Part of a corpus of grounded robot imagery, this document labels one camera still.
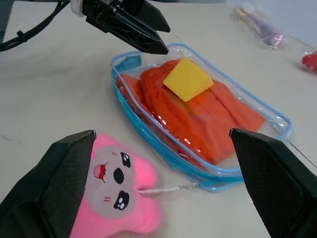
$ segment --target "white table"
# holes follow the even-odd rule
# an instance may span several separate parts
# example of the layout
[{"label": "white table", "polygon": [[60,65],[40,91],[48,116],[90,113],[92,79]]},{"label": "white table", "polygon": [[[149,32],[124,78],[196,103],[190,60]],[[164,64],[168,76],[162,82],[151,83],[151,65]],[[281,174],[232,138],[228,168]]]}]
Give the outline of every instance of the white table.
[{"label": "white table", "polygon": [[[172,32],[228,75],[284,112],[294,123],[298,147],[315,156],[317,78],[295,67],[304,46],[292,41],[281,51],[260,49],[229,19],[224,4],[154,3]],[[14,3],[5,40],[26,31],[54,3]],[[33,168],[55,141],[86,129],[101,129],[149,158],[158,186],[187,184],[138,135],[112,91],[110,59],[132,48],[64,9],[38,36],[0,54],[0,200]],[[162,238],[268,238],[243,184],[217,194],[202,190],[158,196],[166,219]]]}]

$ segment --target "stuffed animal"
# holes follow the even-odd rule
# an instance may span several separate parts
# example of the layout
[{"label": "stuffed animal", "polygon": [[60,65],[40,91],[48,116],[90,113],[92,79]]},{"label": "stuffed animal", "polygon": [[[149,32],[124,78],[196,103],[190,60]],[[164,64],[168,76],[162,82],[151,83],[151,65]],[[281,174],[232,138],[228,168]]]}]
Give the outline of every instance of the stuffed animal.
[{"label": "stuffed animal", "polygon": [[158,202],[139,190],[153,187],[156,170],[107,135],[94,142],[85,194],[70,238],[106,238],[123,231],[150,233],[160,225]]}]

